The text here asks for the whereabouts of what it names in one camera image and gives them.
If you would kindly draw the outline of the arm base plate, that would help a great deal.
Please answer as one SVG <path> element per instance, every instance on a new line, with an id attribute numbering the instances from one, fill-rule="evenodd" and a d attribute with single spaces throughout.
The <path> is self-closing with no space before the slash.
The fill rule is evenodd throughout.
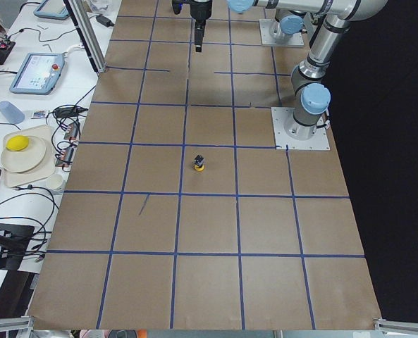
<path id="1" fill-rule="evenodd" d="M 286 34 L 275 19 L 260 19 L 259 29 L 263 46 L 302 48 L 305 45 L 301 32 Z"/>
<path id="2" fill-rule="evenodd" d="M 304 126 L 294 119 L 294 108 L 272 107 L 271 116 L 275 147 L 280 150 L 329 151 L 323 116 L 317 123 Z"/>

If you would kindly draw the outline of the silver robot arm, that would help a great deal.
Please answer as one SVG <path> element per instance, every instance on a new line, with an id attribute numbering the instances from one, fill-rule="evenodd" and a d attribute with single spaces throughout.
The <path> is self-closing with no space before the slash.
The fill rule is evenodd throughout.
<path id="1" fill-rule="evenodd" d="M 330 64 L 331 56 L 352 21 L 366 20 L 376 15 L 386 1 L 228 1 L 229 9 L 242 13 L 253 6 L 267 9 L 285 9 L 324 15 L 323 24 L 316 35 L 305 60 L 292 72 L 295 109 L 284 122 L 285 132 L 293 139 L 313 137 L 317 123 L 330 104 L 331 94 L 321 84 Z"/>
<path id="2" fill-rule="evenodd" d="M 194 43 L 195 51 L 200 53 L 205 34 L 207 20 L 211 17 L 213 1 L 172 1 L 173 12 L 178 15 L 184 4 L 190 7 L 190 15 L 195 20 Z M 258 4 L 258 1 L 227 1 L 230 10 L 236 13 L 243 13 L 250 7 Z M 269 36 L 282 42 L 286 38 L 300 33 L 304 25 L 305 12 L 291 11 L 290 15 L 281 14 L 277 8 L 278 1 L 268 1 L 264 6 L 266 9 L 276 9 L 274 21 L 269 25 Z"/>

